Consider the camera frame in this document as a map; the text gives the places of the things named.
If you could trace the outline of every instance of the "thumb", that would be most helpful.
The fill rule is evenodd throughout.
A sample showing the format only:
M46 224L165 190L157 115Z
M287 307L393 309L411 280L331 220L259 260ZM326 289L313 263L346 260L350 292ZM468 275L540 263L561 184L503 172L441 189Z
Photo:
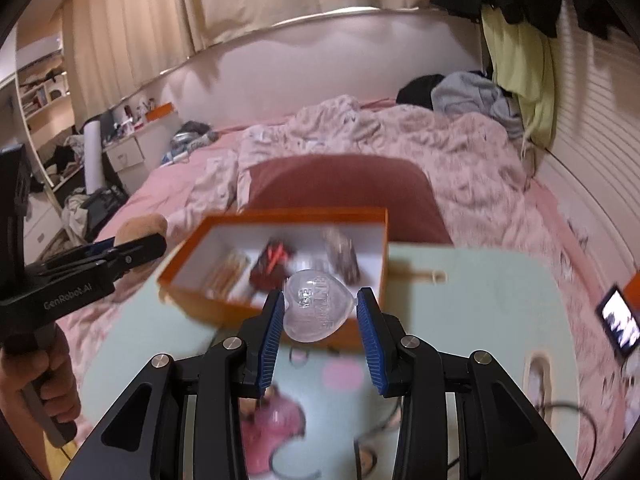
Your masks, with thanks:
M25 355L9 355L0 351L0 390L15 393L37 379L49 367L44 351Z

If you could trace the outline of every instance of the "metal screw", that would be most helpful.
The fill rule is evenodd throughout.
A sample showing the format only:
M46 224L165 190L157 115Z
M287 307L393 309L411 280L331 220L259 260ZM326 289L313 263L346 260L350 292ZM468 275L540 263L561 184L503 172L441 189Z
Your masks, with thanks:
M487 365L492 361L491 354L489 352L485 352L484 350L478 350L474 352L474 360L479 365Z
M169 364L169 356L167 354L158 354L151 359L151 365L153 368L162 368Z
M406 335L400 340L400 344L405 348L416 348L420 340L415 335Z
M242 346L242 339L239 337L227 337L223 342L222 346L227 350L235 350L236 348L240 348Z

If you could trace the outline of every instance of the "dark red pillow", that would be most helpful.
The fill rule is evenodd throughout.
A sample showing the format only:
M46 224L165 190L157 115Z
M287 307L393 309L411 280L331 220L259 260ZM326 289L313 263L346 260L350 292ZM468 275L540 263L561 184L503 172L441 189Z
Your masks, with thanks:
M390 242L453 245L426 175L377 155L302 155L249 168L246 208L385 207Z

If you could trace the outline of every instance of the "black bag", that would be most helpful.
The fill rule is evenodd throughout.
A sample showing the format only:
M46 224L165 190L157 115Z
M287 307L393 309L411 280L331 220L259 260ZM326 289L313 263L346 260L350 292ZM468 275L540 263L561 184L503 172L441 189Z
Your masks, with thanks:
M84 239L93 242L101 229L115 215L129 197L117 186L101 187L82 203L82 209L87 209L86 234Z

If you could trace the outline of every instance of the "open box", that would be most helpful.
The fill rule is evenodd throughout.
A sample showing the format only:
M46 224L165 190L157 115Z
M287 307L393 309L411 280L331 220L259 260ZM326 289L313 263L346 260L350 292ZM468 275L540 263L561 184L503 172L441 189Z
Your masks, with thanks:
M234 328L262 308L266 294L256 293L250 303L208 298L204 283L220 258L231 249L246 254L250 259L246 277L270 239L284 241L297 253L326 255L321 233L329 226L338 228L353 242L361 279L348 289L355 297L361 287L370 286L382 308L387 214L381 208L282 209L209 216L165 267L158 283L194 319ZM362 349L355 309L342 327L317 344L341 350Z

